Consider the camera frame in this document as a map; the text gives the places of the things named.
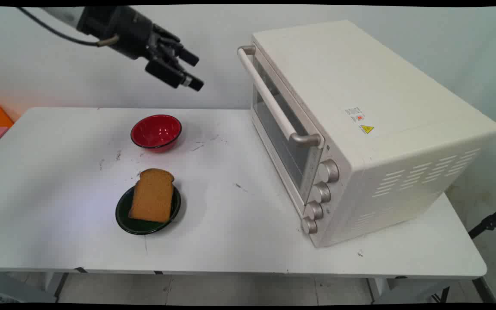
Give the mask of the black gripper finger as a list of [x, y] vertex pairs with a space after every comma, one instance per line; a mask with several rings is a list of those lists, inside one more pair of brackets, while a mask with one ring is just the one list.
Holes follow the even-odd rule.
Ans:
[[199, 62], [199, 58], [188, 51], [176, 35], [157, 24], [153, 24], [152, 32], [151, 43], [154, 43], [158, 57], [163, 57], [167, 62], [181, 59], [192, 66]]
[[205, 84], [196, 76], [177, 68], [174, 64], [167, 64], [163, 59], [151, 59], [144, 69], [147, 73], [174, 89], [182, 86], [200, 91]]

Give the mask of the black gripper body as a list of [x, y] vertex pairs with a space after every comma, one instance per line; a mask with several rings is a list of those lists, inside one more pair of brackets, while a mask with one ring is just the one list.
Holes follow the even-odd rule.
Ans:
[[117, 37], [109, 47], [130, 59], [150, 59], [149, 44], [154, 37], [154, 23], [130, 6], [109, 6], [108, 9], [102, 40]]

